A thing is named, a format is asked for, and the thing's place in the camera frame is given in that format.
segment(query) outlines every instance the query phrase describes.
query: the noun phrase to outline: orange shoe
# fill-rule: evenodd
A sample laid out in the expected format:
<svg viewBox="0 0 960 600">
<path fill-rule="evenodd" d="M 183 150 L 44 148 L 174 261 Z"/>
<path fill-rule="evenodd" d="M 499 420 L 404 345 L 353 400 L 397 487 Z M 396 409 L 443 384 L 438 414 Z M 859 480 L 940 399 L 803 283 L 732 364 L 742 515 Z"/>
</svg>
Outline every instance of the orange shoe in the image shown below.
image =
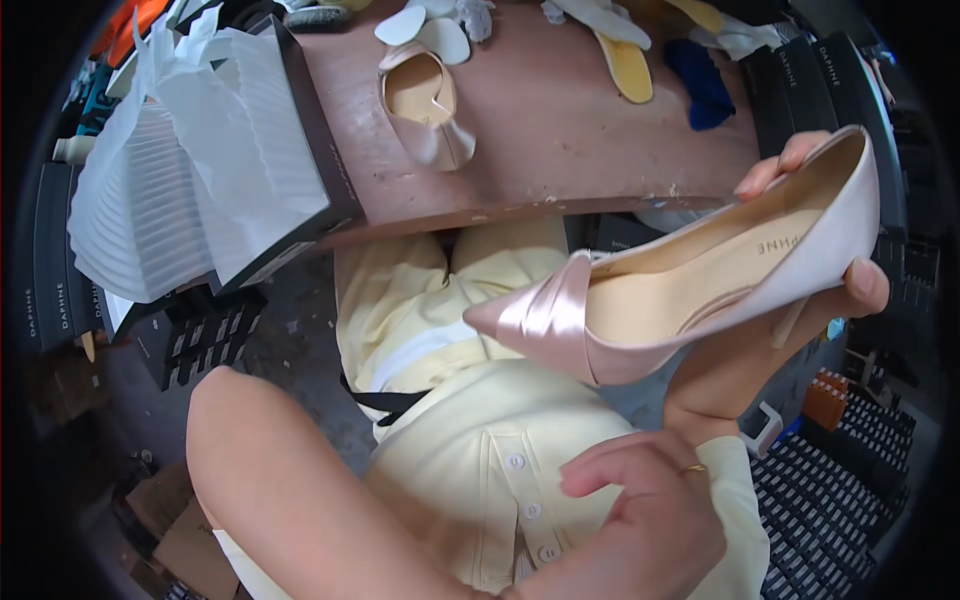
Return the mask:
<svg viewBox="0 0 960 600">
<path fill-rule="evenodd" d="M 117 12 L 113 14 L 107 26 L 100 33 L 97 43 L 93 44 L 93 47 L 90 48 L 90 56 L 92 58 L 96 58 L 109 50 L 110 46 L 113 45 L 113 41 L 120 33 L 120 30 L 127 24 L 130 17 L 133 16 L 133 7 L 135 6 L 136 0 L 127 0 L 123 3 L 123 6 L 117 9 Z"/>
<path fill-rule="evenodd" d="M 150 31 L 150 26 L 154 21 L 167 12 L 174 0 L 128 0 L 124 5 L 126 8 L 131 6 L 131 17 L 120 29 L 116 39 L 113 41 L 113 47 L 107 54 L 107 64 L 114 69 L 126 61 L 133 53 L 133 6 L 136 6 L 137 29 L 142 36 Z"/>
</svg>

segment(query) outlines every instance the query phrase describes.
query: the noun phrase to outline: fingernail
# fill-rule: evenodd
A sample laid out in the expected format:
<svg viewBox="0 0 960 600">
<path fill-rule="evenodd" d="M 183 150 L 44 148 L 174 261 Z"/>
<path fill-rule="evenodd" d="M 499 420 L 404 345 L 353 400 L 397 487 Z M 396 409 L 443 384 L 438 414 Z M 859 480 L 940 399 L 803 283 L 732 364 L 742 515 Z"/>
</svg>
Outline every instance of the fingernail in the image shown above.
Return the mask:
<svg viewBox="0 0 960 600">
<path fill-rule="evenodd" d="M 740 194 L 749 192 L 753 188 L 754 188 L 753 180 L 743 180 L 733 189 L 733 194 L 734 196 L 739 196 Z"/>
<path fill-rule="evenodd" d="M 870 293 L 874 291 L 876 274 L 874 270 L 870 268 L 870 265 L 867 264 L 866 260 L 862 258 L 853 260 L 851 279 L 853 287 L 855 287 L 860 294 L 869 296 Z"/>
</svg>

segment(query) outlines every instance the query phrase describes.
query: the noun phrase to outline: sleeve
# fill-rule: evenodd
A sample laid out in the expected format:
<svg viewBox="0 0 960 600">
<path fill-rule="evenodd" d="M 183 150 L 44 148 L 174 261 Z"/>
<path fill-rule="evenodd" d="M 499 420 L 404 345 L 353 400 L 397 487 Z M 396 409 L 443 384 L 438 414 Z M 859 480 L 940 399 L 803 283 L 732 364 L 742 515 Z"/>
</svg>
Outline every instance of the sleeve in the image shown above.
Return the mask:
<svg viewBox="0 0 960 600">
<path fill-rule="evenodd" d="M 734 436 L 697 448 L 710 475 L 710 497 L 723 523 L 727 553 L 690 600 L 756 600 L 770 563 L 770 540 L 760 524 L 747 446 Z"/>
</svg>

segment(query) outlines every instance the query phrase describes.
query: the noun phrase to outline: hand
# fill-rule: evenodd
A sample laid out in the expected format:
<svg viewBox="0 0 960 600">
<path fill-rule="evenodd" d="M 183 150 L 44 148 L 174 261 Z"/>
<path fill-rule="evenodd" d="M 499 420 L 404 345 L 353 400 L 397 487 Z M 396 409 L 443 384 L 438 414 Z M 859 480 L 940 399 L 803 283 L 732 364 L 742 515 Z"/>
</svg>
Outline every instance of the hand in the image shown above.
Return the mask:
<svg viewBox="0 0 960 600">
<path fill-rule="evenodd" d="M 748 202 L 771 181 L 797 170 L 806 155 L 829 137 L 827 132 L 797 133 L 783 153 L 762 160 L 747 173 L 736 193 Z M 890 281 L 872 261 L 857 258 L 845 275 L 846 285 L 811 297 L 794 323 L 783 348 L 774 335 L 790 307 L 761 315 L 701 340 L 674 373 L 663 406 L 663 424 L 678 430 L 694 446 L 737 435 L 735 420 L 750 407 L 770 377 L 836 317 L 878 313 L 890 296 Z"/>
<path fill-rule="evenodd" d="M 744 202 L 756 198 L 773 180 L 784 173 L 793 173 L 799 169 L 800 165 L 804 164 L 806 155 L 827 141 L 829 137 L 829 132 L 794 134 L 787 140 L 779 156 L 770 156 L 755 164 L 733 189 L 733 194 Z"/>
<path fill-rule="evenodd" d="M 709 474 L 671 431 L 640 432 L 595 445 L 561 468 L 565 494 L 623 486 L 603 527 L 533 577 L 505 590 L 522 600 L 681 600 L 720 562 L 723 526 Z"/>
</svg>

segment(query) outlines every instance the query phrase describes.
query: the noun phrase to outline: wooden table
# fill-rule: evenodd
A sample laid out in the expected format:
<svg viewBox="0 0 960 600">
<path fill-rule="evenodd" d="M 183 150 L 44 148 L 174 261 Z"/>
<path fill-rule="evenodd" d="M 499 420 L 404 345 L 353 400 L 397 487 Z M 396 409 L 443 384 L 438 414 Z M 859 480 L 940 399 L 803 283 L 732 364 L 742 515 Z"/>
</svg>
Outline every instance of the wooden table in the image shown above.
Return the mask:
<svg viewBox="0 0 960 600">
<path fill-rule="evenodd" d="M 737 114 L 695 132 L 689 96 L 660 56 L 668 37 L 645 27 L 654 39 L 646 53 L 654 97 L 634 105 L 619 96 L 587 27 L 571 19 L 551 25 L 537 3 L 500 2 L 492 38 L 450 68 L 458 110 L 478 124 L 476 154 L 453 173 L 419 167 L 376 92 L 384 46 L 373 28 L 403 4 L 376 0 L 346 33 L 298 36 L 367 214 L 321 249 L 499 219 L 721 205 L 759 158 L 735 63 L 714 56 Z"/>
</svg>

